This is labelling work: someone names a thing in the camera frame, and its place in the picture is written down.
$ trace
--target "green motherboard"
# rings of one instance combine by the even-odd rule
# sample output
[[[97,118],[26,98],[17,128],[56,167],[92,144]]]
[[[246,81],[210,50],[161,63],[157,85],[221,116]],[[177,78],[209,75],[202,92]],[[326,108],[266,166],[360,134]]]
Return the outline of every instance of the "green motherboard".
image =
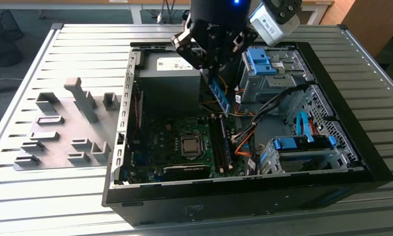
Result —
[[[236,133],[232,118],[224,119],[228,139]],[[244,175],[244,158],[232,155],[232,168],[218,170],[213,153],[209,117],[149,119],[146,148],[133,152],[136,180],[162,181],[162,168],[168,166],[209,166],[209,178]]]

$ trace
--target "wastebasket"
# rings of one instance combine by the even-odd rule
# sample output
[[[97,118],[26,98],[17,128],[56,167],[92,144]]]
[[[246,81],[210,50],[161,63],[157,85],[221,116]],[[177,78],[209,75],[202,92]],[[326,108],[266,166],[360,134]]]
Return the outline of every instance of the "wastebasket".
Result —
[[[0,36],[0,67],[16,65],[21,58],[22,55],[16,44],[10,41],[5,41]]]
[[[0,37],[4,41],[14,41],[24,36],[12,12],[6,9],[0,9]]]

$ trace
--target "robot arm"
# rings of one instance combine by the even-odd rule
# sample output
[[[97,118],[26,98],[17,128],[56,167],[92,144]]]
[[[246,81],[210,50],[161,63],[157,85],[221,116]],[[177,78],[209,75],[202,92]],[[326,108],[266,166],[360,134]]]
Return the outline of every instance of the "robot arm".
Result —
[[[178,55],[201,71],[208,84],[260,35],[269,46],[300,24],[301,0],[262,0],[248,19],[250,0],[192,0],[184,32],[172,37]],[[202,49],[192,50],[192,39]]]

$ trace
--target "metal table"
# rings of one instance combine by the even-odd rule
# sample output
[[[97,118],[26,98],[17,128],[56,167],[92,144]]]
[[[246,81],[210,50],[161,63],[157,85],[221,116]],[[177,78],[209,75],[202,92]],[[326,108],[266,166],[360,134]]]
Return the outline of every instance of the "metal table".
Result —
[[[132,228],[101,207],[105,167],[16,172],[32,94],[57,92],[80,76],[88,90],[121,90],[129,43],[170,38],[178,26],[64,25],[52,29],[0,122],[0,233],[4,235],[393,235],[393,182],[316,210],[250,218]],[[301,26],[288,38],[308,41],[393,172],[393,82],[348,30]],[[42,83],[40,78],[53,78]]]

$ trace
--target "white label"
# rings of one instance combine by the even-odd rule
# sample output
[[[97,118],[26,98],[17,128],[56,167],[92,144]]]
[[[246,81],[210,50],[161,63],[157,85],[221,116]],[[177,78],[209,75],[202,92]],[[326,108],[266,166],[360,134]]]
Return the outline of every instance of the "white label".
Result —
[[[248,160],[248,165],[249,165],[249,167],[254,170],[254,168],[256,168],[256,164],[254,164],[254,162],[252,161],[252,159]]]
[[[277,63],[272,63],[273,67],[284,67],[282,63],[281,62],[277,62]]]
[[[240,95],[236,95],[236,103],[241,103],[241,96]]]
[[[192,70],[192,65],[182,58],[158,58],[157,70]]]

